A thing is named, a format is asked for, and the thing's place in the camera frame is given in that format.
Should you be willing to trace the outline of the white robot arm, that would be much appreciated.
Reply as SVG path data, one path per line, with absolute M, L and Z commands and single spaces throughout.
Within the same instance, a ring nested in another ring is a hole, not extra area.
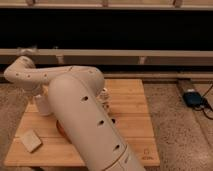
M 89 171 L 146 171 L 97 96 L 105 86 L 102 72 L 90 66 L 38 68 L 17 58 L 4 77 L 34 96 L 48 86 L 48 102 Z

